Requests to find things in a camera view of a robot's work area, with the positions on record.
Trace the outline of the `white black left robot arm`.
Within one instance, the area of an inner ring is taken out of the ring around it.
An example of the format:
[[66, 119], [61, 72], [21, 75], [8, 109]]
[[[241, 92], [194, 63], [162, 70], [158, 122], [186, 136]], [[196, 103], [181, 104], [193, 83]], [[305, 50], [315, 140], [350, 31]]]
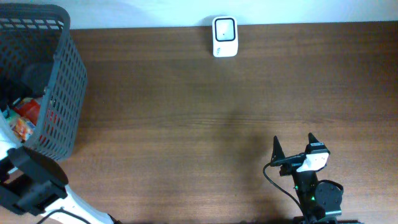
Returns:
[[120, 223], [79, 197], [51, 158], [16, 141], [1, 116], [1, 206], [16, 215], [41, 216], [39, 223]]

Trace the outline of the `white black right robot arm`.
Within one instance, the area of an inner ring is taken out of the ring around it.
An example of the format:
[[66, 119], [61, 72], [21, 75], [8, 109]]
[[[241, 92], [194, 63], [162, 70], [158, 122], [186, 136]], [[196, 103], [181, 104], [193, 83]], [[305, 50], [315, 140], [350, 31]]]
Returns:
[[326, 167], [330, 151], [312, 133], [308, 134], [305, 151], [285, 156], [278, 138], [273, 138], [271, 161], [266, 166], [279, 167], [280, 176], [291, 176], [302, 216], [293, 223], [336, 223], [341, 215], [344, 188], [331, 180], [318, 180], [317, 172]]

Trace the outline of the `red snack bag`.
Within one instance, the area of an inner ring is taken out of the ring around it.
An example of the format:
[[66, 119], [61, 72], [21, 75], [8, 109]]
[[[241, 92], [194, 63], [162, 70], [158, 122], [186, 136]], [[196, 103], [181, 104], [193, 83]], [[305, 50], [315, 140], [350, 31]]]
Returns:
[[41, 102], [42, 102], [42, 97], [24, 98], [20, 103], [18, 103], [13, 108], [13, 110], [21, 117], [27, 118], [30, 122], [32, 122], [36, 126], [37, 120], [39, 118]]

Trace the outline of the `orange juice carton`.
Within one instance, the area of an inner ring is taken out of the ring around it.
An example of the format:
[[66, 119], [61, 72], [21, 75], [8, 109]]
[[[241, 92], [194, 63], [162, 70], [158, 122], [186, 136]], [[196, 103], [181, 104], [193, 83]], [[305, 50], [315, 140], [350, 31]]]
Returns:
[[35, 124], [25, 117], [18, 117], [11, 121], [10, 127], [21, 141], [27, 141], [35, 130]]

